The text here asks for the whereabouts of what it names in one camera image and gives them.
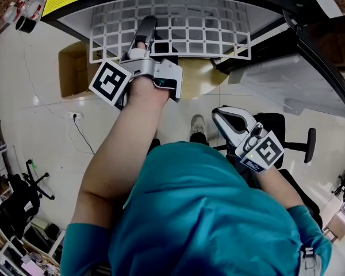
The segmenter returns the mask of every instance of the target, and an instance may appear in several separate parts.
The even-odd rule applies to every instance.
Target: cardboard box
[[[89,46],[77,42],[59,52],[60,93],[64,99],[76,99],[94,93],[88,89],[99,64],[90,64]]]

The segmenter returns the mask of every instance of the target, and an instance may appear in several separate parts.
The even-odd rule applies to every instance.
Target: finger
[[[143,42],[138,42],[137,43],[137,48],[145,49],[145,44]]]

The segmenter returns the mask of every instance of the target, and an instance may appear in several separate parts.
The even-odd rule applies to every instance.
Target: pants
[[[193,135],[190,136],[190,140],[189,142],[196,142],[196,143],[202,143],[205,144],[207,146],[209,146],[206,136],[203,133],[194,133]],[[157,146],[160,146],[160,140],[157,138],[154,138],[151,142],[151,146],[149,147],[148,153],[154,149]]]

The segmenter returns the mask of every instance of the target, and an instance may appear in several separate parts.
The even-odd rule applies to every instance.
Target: white wire rack
[[[128,49],[142,19],[148,15],[158,20],[151,56],[251,58],[248,18],[243,3],[120,0],[94,9],[90,62],[119,59],[122,51]]]

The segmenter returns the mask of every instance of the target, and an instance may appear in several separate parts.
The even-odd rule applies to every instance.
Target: teal shirt
[[[172,143],[147,156],[112,235],[68,226],[60,271],[83,275],[108,260],[112,275],[297,275],[303,244],[324,274],[331,244],[306,207],[285,210],[249,188],[208,146]]]

